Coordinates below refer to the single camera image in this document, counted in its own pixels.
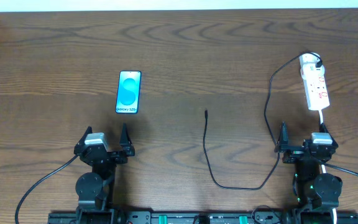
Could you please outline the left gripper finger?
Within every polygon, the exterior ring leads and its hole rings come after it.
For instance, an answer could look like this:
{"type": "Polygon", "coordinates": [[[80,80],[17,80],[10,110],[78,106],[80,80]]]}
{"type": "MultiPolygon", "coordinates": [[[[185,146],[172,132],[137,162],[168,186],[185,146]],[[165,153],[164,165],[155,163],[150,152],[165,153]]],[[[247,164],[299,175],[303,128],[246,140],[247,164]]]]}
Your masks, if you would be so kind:
{"type": "Polygon", "coordinates": [[[89,134],[92,134],[93,130],[91,126],[88,126],[85,133],[82,135],[82,137],[80,138],[80,140],[78,141],[78,145],[85,145],[85,139],[89,134]]]}
{"type": "Polygon", "coordinates": [[[119,140],[119,145],[125,151],[132,151],[132,141],[129,137],[126,123],[124,123],[122,125],[122,131],[121,131],[121,137],[119,140]]]}

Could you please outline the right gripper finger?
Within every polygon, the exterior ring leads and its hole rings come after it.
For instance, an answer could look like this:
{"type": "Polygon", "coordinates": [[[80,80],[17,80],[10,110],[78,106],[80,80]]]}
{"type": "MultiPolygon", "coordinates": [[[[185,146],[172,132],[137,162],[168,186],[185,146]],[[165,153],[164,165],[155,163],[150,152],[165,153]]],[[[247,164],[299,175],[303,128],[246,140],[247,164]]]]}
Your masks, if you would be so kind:
{"type": "Polygon", "coordinates": [[[277,147],[278,148],[287,147],[289,139],[288,139],[287,126],[284,121],[282,122],[282,125],[280,128],[281,128],[281,130],[280,130],[279,139],[277,141],[277,147]]]}
{"type": "Polygon", "coordinates": [[[319,125],[319,131],[320,131],[321,133],[328,133],[328,132],[329,132],[328,129],[327,129],[327,127],[326,127],[326,125],[325,125],[324,123],[321,123],[321,124],[319,125]]]}

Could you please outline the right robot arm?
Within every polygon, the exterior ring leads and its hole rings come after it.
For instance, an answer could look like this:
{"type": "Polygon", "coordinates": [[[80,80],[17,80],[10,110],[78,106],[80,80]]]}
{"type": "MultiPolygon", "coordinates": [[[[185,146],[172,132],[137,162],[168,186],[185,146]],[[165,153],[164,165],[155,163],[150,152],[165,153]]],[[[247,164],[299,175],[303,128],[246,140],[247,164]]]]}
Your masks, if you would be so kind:
{"type": "Polygon", "coordinates": [[[284,223],[337,223],[342,180],[322,168],[337,148],[323,123],[300,146],[290,145],[287,126],[282,123],[275,152],[283,154],[283,163],[295,165],[293,191],[298,197],[298,207],[282,215],[284,223]]]}

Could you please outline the blue Galaxy smartphone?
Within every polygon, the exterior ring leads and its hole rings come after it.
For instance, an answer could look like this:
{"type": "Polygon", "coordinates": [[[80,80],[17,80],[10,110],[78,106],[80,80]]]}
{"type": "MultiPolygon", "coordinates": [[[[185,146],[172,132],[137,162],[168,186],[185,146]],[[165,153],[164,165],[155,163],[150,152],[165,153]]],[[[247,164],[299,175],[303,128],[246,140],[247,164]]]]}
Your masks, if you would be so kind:
{"type": "Polygon", "coordinates": [[[141,71],[123,70],[120,72],[116,97],[116,113],[138,113],[141,78],[141,71]]]}

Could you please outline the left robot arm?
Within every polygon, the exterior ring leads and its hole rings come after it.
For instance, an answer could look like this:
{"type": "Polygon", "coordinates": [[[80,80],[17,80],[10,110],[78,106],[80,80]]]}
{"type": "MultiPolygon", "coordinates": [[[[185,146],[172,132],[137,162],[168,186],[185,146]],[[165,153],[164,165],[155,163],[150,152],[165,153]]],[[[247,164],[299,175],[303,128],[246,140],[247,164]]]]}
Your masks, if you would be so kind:
{"type": "Polygon", "coordinates": [[[75,185],[78,195],[75,223],[127,222],[125,213],[112,202],[116,167],[135,155],[126,124],[122,125],[119,145],[120,151],[109,152],[104,133],[94,133],[89,126],[74,147],[74,155],[92,168],[75,185]]]}

